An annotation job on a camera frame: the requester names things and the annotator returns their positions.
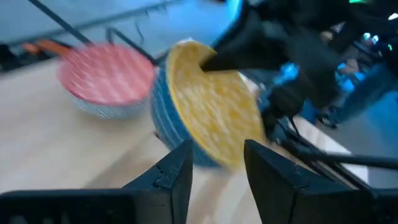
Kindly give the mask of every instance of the floor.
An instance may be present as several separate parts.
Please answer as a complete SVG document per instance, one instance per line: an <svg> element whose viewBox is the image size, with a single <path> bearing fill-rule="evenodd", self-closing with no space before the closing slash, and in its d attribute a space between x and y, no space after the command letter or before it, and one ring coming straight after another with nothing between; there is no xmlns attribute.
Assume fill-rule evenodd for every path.
<svg viewBox="0 0 398 224"><path fill-rule="evenodd" d="M78 25L102 16L121 13L161 0L41 0L67 22ZM185 0L167 10L152 11L112 24L84 30L82 33L93 42L105 41L105 27L121 30L133 41L141 44L150 54L167 49L180 39L191 37L206 44L212 43L228 26L233 10L211 0ZM144 40L136 30L138 23ZM0 42L13 42L38 35L59 26L26 0L0 2ZM68 44L81 45L71 35L56 39ZM398 102L391 93L361 116L345 124L339 131L320 126L355 154L372 154L398 158ZM369 180L375 187L397 187L398 172L371 170Z"/></svg>

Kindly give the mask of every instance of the yellow pattern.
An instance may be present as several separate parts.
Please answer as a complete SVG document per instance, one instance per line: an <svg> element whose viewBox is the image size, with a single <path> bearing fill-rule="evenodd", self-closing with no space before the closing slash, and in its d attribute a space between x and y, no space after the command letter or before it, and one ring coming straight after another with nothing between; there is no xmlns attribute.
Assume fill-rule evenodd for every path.
<svg viewBox="0 0 398 224"><path fill-rule="evenodd" d="M243 165L245 139L264 140L257 104L237 71L204 73L200 62L215 51L195 41L174 46L167 81L176 109L197 143L214 159Z"/></svg>

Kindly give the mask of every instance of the red pattern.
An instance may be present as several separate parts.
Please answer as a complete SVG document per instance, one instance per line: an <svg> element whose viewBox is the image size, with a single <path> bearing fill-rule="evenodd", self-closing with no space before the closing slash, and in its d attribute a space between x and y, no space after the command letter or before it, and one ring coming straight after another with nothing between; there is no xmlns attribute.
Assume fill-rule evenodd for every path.
<svg viewBox="0 0 398 224"><path fill-rule="evenodd" d="M153 64L134 49L91 45L64 56L62 85L82 100L100 105L127 105L149 95Z"/></svg>

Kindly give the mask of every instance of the bowl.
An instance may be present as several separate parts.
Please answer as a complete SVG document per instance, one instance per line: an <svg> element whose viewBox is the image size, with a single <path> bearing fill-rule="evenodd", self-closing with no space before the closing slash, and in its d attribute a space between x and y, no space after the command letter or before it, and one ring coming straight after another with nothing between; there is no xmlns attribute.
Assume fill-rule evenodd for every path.
<svg viewBox="0 0 398 224"><path fill-rule="evenodd" d="M256 101L237 71L203 73L199 64L215 52L195 42L170 50L151 93L151 113L169 149L194 141L194 163L243 167L245 139L264 142Z"/></svg>
<svg viewBox="0 0 398 224"><path fill-rule="evenodd" d="M62 59L59 79L77 108L106 119L126 119L143 111L155 70L138 51L90 45Z"/></svg>

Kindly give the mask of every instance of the wooden table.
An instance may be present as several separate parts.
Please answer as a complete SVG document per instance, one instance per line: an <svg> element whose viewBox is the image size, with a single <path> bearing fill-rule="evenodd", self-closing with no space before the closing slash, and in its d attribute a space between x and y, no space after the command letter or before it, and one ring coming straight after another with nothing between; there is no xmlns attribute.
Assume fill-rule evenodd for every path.
<svg viewBox="0 0 398 224"><path fill-rule="evenodd" d="M58 84L57 65L49 60L0 79L0 193L122 187L168 153L152 134L149 110L111 121L76 109ZM297 122L313 144L347 152L305 120ZM353 170L366 179L366 168ZM260 223L245 171L194 168L187 223Z"/></svg>

